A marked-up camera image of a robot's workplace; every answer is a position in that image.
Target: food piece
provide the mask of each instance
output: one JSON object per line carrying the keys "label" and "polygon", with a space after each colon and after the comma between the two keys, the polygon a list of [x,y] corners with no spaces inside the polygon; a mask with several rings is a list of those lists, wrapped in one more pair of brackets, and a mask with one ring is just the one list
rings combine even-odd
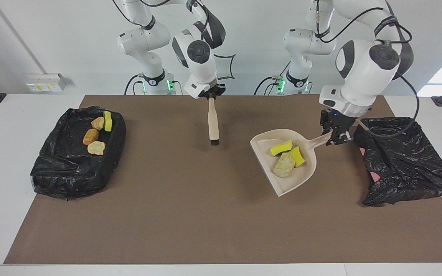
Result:
{"label": "food piece", "polygon": [[286,143],[275,145],[272,148],[270,148],[270,153],[272,153],[272,155],[276,156],[276,155],[279,155],[283,152],[289,152],[292,148],[293,148],[293,141],[289,140]]}
{"label": "food piece", "polygon": [[289,154],[291,154],[291,157],[296,161],[295,168],[301,166],[305,162],[305,159],[301,155],[300,147],[293,148]]}
{"label": "food piece", "polygon": [[103,117],[105,117],[105,123],[103,125],[103,130],[107,132],[112,131],[112,113],[110,111],[104,111]]}
{"label": "food piece", "polygon": [[105,143],[100,141],[95,141],[88,145],[88,152],[94,155],[103,155],[105,150]]}
{"label": "food piece", "polygon": [[91,122],[91,127],[93,127],[94,129],[97,129],[97,130],[102,130],[104,124],[105,124],[105,118],[98,117]]}
{"label": "food piece", "polygon": [[288,178],[291,171],[293,171],[296,161],[291,157],[291,154],[284,152],[274,168],[274,173],[281,178]]}
{"label": "food piece", "polygon": [[97,129],[89,129],[83,138],[83,144],[88,146],[89,144],[98,141],[98,137],[100,136],[100,131]]}

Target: brush handle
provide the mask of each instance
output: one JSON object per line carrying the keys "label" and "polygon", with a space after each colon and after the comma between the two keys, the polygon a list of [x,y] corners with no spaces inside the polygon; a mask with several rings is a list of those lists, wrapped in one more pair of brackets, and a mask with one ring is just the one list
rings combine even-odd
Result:
{"label": "brush handle", "polygon": [[209,121],[209,138],[211,141],[219,140],[218,113],[214,107],[214,99],[209,98],[209,112],[207,113]]}

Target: white table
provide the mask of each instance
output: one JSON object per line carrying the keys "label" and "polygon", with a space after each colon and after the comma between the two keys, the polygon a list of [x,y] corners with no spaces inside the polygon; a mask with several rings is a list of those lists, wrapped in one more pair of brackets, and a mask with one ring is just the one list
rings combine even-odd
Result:
{"label": "white table", "polygon": [[[2,265],[35,197],[30,171],[42,143],[82,95],[8,95],[0,104],[0,275],[188,275],[188,276],[437,276],[442,264],[284,264],[284,265]],[[386,97],[396,116],[412,116],[412,97]],[[421,99],[417,121],[442,157],[442,108]],[[8,153],[14,153],[10,159]]]}

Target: bread piece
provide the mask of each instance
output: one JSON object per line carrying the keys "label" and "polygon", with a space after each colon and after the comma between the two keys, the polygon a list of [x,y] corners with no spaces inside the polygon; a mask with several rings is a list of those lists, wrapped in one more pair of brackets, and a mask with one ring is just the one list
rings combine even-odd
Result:
{"label": "bread piece", "polygon": [[105,118],[98,117],[91,122],[91,127],[93,127],[94,129],[97,129],[97,130],[102,130],[104,124],[105,124]]}
{"label": "bread piece", "polygon": [[83,137],[83,144],[88,146],[89,144],[98,141],[98,137],[100,136],[100,131],[97,129],[89,129]]}
{"label": "bread piece", "polygon": [[291,154],[284,152],[274,168],[274,173],[281,178],[288,178],[291,171],[293,171],[296,161],[294,161]]}
{"label": "bread piece", "polygon": [[105,150],[105,143],[100,141],[95,141],[88,145],[89,154],[103,155],[104,150]]}

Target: black trash bag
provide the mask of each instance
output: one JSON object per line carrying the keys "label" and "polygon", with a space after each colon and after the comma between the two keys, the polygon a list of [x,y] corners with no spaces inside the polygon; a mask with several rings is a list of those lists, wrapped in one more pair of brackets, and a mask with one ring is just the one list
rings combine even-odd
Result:
{"label": "black trash bag", "polygon": [[[399,117],[362,121],[373,133],[391,135],[411,120]],[[442,159],[416,122],[405,134],[394,138],[372,137],[360,126],[354,141],[361,148],[370,179],[364,205],[442,196]]]}
{"label": "black trash bag", "polygon": [[125,143],[126,125],[118,112],[112,113],[112,132],[100,131],[105,143],[103,156],[91,155],[83,145],[91,121],[104,109],[68,109],[45,140],[30,173],[33,190],[58,199],[77,199],[104,189],[117,168]]}

